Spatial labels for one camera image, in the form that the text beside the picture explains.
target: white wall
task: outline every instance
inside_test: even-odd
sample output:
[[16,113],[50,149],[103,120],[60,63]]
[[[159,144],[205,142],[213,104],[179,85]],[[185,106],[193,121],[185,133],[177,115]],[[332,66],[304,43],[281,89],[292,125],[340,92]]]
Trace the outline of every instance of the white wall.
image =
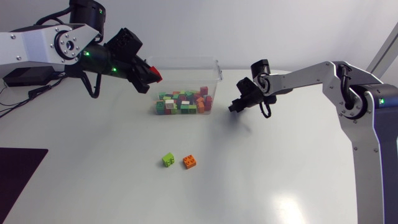
[[[67,0],[1,1],[0,31],[68,6]],[[249,68],[268,58],[271,68],[282,70],[324,60],[365,69],[398,21],[396,0],[99,2],[107,10],[105,40],[127,27],[144,43],[141,57],[214,55],[223,68]],[[385,79],[398,85],[395,73]]]

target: orange lego brick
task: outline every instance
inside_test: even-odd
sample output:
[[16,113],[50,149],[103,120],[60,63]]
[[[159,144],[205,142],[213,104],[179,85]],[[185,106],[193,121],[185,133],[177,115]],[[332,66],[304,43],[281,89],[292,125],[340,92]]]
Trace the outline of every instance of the orange lego brick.
[[198,103],[198,113],[204,113],[205,112],[205,105],[200,102]]
[[197,103],[201,103],[201,102],[204,102],[205,101],[205,99],[203,98],[203,97],[199,97],[198,99],[197,99]]
[[196,164],[197,164],[197,161],[195,160],[195,158],[193,158],[192,155],[189,155],[189,156],[185,157],[182,161],[184,162],[185,167],[187,169],[189,169],[189,168],[191,168],[193,166],[196,166]]

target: toy block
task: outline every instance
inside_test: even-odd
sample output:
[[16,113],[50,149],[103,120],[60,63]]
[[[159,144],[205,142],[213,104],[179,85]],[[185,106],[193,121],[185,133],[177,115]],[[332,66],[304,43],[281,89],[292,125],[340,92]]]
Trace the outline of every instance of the toy block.
[[211,111],[211,104],[205,105],[205,111]]
[[182,100],[178,99],[178,100],[177,100],[177,109],[178,109],[178,110],[181,109],[181,104],[182,104]]
[[207,87],[207,86],[203,86],[203,87],[200,87],[200,94],[203,96],[203,95],[207,95],[208,94],[208,91],[209,91],[209,88]]
[[188,108],[189,108],[189,113],[190,114],[197,113],[197,106],[196,105],[189,105]]
[[206,101],[205,101],[205,105],[207,105],[207,104],[212,104],[213,103],[213,99],[211,98],[211,96],[207,96],[206,97]]
[[197,103],[202,103],[202,102],[204,102],[205,101],[205,99],[203,98],[203,97],[199,97],[198,99],[197,99]]
[[165,92],[160,92],[159,93],[159,100],[163,100],[163,97],[166,95]]
[[185,96],[185,95],[183,95],[183,94],[180,94],[180,95],[178,96],[178,98],[179,98],[180,100],[187,100],[187,96]]
[[189,113],[189,105],[181,105],[181,114]]
[[157,113],[158,115],[164,115],[164,109],[162,109],[162,110],[156,109],[156,113]]
[[177,111],[178,111],[177,105],[174,105],[174,108],[171,109],[172,114],[177,114]]
[[194,167],[194,166],[196,166],[196,164],[197,164],[197,161],[195,160],[195,158],[194,158],[192,155],[189,155],[189,156],[183,158],[182,161],[184,162],[185,167],[186,167],[187,169],[189,169],[189,168],[191,168],[191,167]]
[[205,112],[205,105],[203,102],[198,103],[198,113],[204,113]]
[[164,101],[163,100],[156,101],[156,109],[164,110]]
[[167,153],[166,156],[162,158],[163,165],[169,167],[171,164],[174,163],[174,156],[171,152]]
[[186,94],[187,98],[193,97],[193,93],[191,93],[190,91],[186,91],[185,94]]
[[174,108],[174,100],[165,100],[166,109],[173,109]]
[[201,94],[196,93],[196,94],[194,94],[193,98],[194,98],[195,100],[197,100],[197,99],[201,98]]

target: black cable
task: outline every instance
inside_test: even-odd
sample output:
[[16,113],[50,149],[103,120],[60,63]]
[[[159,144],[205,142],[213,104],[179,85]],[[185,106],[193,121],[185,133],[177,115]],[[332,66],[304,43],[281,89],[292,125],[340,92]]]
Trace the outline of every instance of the black cable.
[[270,118],[270,117],[271,117],[271,108],[269,107],[269,104],[265,103],[265,105],[266,105],[268,114],[265,114],[264,108],[262,107],[262,102],[260,103],[260,110],[261,110],[261,113],[262,113],[262,115],[264,115],[264,117]]
[[59,85],[62,82],[62,80],[65,79],[66,77],[67,77],[67,75],[64,75],[64,76],[60,77],[60,79],[56,83],[54,83],[53,85],[49,85],[48,88],[46,88],[44,91],[38,92],[36,95],[30,96],[28,99],[26,99],[24,101],[21,101],[19,103],[14,103],[12,105],[12,106],[15,105],[14,107],[1,110],[0,113],[4,112],[4,111],[7,111],[7,112],[5,112],[3,114],[0,114],[0,118],[4,117],[5,115],[7,115],[8,113],[10,113],[11,111],[13,111],[15,109],[17,109],[17,108],[19,108],[21,106],[24,106],[25,104],[27,104],[28,102],[32,101],[33,99],[35,99],[36,97],[40,96],[41,94],[51,90],[53,87]]
[[91,83],[87,77],[87,74],[83,72],[82,76],[80,77],[83,84],[85,85],[88,93],[94,99],[98,98],[98,96],[100,95],[101,76],[102,76],[102,74],[100,74],[100,73],[97,74],[97,80],[96,80],[96,83],[94,86],[94,89],[95,89],[94,93],[93,93],[93,89],[91,88]]
[[71,12],[71,11],[73,10],[73,8],[74,8],[74,6],[69,6],[67,9],[64,9],[64,10],[62,10],[62,11],[60,11],[60,12],[56,12],[56,13],[53,13],[53,14],[51,14],[51,15],[45,16],[45,17],[39,19],[39,20],[36,22],[35,25],[43,25],[43,23],[45,23],[45,22],[47,22],[47,21],[49,21],[49,20],[51,20],[51,19],[56,19],[56,18],[58,18],[58,17],[60,17],[60,16],[66,15],[66,14],[68,14],[69,12]]
[[349,91],[349,84],[348,80],[351,79],[350,76],[348,76],[348,72],[351,71],[349,67],[346,65],[339,65],[341,68],[341,83],[340,83],[340,89],[341,89],[341,95],[343,96],[343,99],[345,101],[345,106],[347,110],[351,110],[354,108],[354,100],[351,98],[350,91]]
[[53,18],[52,20],[59,22],[61,25],[65,25],[62,20],[58,19],[58,18]]
[[6,85],[6,82],[5,82],[5,81],[3,81],[3,84],[4,84],[4,88],[1,89],[0,94],[2,93],[3,90],[5,90],[6,88],[8,88],[8,86]]

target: green lego brick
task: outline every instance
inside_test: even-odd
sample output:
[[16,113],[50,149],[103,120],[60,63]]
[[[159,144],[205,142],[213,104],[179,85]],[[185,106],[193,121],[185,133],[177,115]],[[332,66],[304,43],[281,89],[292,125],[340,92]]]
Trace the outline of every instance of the green lego brick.
[[164,101],[156,101],[156,110],[164,110]]
[[172,112],[172,114],[177,114],[177,111],[178,111],[177,105],[174,104],[174,109],[171,109],[171,112]]
[[171,152],[167,153],[166,156],[162,158],[163,164],[166,167],[169,167],[171,164],[174,163],[174,156]]
[[190,113],[190,114],[195,114],[195,113],[197,113],[197,106],[196,106],[196,105],[189,105],[189,106],[188,106],[188,109],[189,109],[189,113]]
[[189,112],[189,105],[181,105],[181,114],[187,114]]
[[165,92],[160,92],[159,93],[159,99],[160,100],[163,100],[163,97],[166,95],[166,93]]

